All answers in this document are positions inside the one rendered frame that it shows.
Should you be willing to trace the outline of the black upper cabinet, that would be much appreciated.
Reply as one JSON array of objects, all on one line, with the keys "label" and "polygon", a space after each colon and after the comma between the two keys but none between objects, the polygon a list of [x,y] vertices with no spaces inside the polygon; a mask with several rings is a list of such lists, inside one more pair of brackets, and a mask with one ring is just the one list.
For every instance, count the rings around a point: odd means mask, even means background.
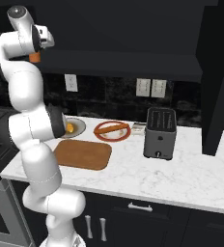
[{"label": "black upper cabinet", "polygon": [[218,0],[0,0],[13,5],[53,35],[45,72],[198,82],[204,10]]}]

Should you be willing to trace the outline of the orange cylindrical object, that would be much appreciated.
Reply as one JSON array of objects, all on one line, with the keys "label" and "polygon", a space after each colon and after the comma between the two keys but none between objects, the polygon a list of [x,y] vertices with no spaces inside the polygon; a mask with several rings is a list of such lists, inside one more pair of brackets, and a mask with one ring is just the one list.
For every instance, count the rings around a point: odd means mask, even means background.
[{"label": "orange cylindrical object", "polygon": [[41,61],[41,53],[36,52],[29,55],[29,61],[32,63],[39,63]]}]

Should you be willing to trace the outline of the brown baguette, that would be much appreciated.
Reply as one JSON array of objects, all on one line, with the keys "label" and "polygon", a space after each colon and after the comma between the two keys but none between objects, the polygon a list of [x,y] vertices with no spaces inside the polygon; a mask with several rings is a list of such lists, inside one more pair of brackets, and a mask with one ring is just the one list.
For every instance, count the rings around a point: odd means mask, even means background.
[{"label": "brown baguette", "polygon": [[103,134],[103,133],[109,133],[116,130],[122,130],[127,129],[128,124],[127,123],[120,123],[120,124],[114,124],[109,126],[100,126],[94,130],[95,134]]}]

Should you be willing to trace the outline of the red round plate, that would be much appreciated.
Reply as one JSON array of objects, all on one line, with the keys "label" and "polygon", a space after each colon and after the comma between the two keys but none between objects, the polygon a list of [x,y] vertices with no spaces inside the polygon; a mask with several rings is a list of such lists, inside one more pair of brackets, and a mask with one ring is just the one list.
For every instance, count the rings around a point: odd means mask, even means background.
[{"label": "red round plate", "polygon": [[[116,125],[122,125],[123,128],[115,129],[110,132],[100,132],[103,128],[115,127]],[[120,142],[125,140],[131,133],[131,129],[128,123],[121,121],[106,121],[99,123],[94,128],[95,136],[104,142]]]}]

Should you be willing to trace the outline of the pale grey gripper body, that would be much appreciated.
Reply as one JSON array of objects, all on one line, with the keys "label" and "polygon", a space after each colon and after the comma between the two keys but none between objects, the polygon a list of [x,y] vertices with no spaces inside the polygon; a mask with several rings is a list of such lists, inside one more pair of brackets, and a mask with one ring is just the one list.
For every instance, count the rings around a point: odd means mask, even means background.
[{"label": "pale grey gripper body", "polygon": [[54,38],[48,30],[41,30],[40,32],[41,48],[48,48],[55,45]]}]

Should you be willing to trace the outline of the white wall outlet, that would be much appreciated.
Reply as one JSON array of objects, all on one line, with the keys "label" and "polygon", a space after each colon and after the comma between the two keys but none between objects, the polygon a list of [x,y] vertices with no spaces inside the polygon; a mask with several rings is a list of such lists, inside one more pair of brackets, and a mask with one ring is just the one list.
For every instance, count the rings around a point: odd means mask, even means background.
[{"label": "white wall outlet", "polygon": [[66,74],[65,83],[68,92],[75,92],[75,93],[78,92],[77,78],[75,74]]},{"label": "white wall outlet", "polygon": [[149,96],[151,89],[151,80],[138,78],[136,80],[136,95],[137,96]]},{"label": "white wall outlet", "polygon": [[167,81],[153,79],[152,82],[152,97],[165,98]]}]

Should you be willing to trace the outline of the brown wooden cutting board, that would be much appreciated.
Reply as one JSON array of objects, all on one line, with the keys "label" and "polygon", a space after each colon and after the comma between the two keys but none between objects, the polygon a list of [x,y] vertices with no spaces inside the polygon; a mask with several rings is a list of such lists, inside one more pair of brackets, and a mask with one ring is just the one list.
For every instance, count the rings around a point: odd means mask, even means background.
[{"label": "brown wooden cutting board", "polygon": [[61,166],[100,171],[107,166],[112,148],[103,143],[63,140],[54,153]]}]

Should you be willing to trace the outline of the grey toaster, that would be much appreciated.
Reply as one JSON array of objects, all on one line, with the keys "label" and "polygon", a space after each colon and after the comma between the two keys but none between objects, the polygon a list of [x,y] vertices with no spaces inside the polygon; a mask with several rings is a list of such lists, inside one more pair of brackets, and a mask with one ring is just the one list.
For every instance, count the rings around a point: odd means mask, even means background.
[{"label": "grey toaster", "polygon": [[144,156],[171,160],[176,136],[176,112],[169,108],[149,108],[145,127]]}]

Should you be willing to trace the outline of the black tall cabinet panel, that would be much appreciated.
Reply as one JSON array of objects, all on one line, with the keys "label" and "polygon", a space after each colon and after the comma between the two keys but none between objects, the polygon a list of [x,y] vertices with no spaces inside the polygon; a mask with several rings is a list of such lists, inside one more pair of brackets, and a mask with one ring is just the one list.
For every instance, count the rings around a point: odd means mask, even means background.
[{"label": "black tall cabinet panel", "polygon": [[196,58],[203,71],[202,154],[215,156],[224,130],[224,0],[205,6]]}]

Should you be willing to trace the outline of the grey round plate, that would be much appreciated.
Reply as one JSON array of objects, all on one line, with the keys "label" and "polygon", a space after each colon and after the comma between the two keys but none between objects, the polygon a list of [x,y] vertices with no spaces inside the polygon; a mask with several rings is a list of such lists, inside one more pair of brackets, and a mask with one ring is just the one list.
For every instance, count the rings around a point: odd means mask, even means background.
[{"label": "grey round plate", "polygon": [[77,119],[77,118],[67,118],[67,124],[73,125],[74,132],[73,133],[65,132],[64,138],[76,137],[76,136],[82,134],[86,129],[85,123],[83,121]]}]

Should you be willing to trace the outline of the black cabinet door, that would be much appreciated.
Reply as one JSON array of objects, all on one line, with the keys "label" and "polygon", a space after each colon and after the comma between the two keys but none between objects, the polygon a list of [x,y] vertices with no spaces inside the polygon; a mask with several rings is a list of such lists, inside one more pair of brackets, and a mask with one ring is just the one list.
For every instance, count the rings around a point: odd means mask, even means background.
[{"label": "black cabinet door", "polygon": [[[113,232],[112,232],[112,224],[110,219],[111,205],[109,201],[109,197],[105,195],[97,195],[96,201],[97,207],[97,218],[98,218],[98,247],[113,247]],[[101,228],[99,218],[106,219],[106,237],[107,241],[101,241]]]},{"label": "black cabinet door", "polygon": [[[45,225],[46,215],[32,211],[23,205],[22,196],[23,196],[23,192],[28,187],[27,182],[12,180],[12,186],[17,196],[17,200],[20,203],[21,210],[27,222],[30,233],[33,236],[36,246],[39,247],[40,244],[47,237],[47,228]],[[85,191],[83,191],[83,194],[85,195],[85,198],[86,198],[86,206],[85,206],[83,213],[79,217],[73,219],[73,225],[76,231],[85,240],[85,242],[87,243],[87,246],[92,247],[92,244],[91,244],[92,240],[87,238],[88,232],[87,232],[87,224],[85,220],[86,215],[92,215],[93,213],[92,194],[89,192],[85,192]]]}]

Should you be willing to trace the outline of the black drawer front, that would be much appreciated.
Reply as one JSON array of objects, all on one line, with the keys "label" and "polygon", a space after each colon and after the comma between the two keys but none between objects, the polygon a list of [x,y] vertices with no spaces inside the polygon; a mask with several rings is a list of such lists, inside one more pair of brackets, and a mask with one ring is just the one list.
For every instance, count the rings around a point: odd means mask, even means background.
[{"label": "black drawer front", "polygon": [[192,209],[188,225],[190,227],[224,231],[224,213]]},{"label": "black drawer front", "polygon": [[[127,205],[133,202],[137,206],[151,206],[153,208],[152,212],[131,209]],[[113,209],[117,209],[121,212],[134,213],[143,216],[149,216],[153,219],[165,221],[169,223],[185,225],[188,221],[190,209],[180,206],[171,206],[165,204],[158,204],[147,201],[133,200],[121,197],[111,197],[110,205]]]}]

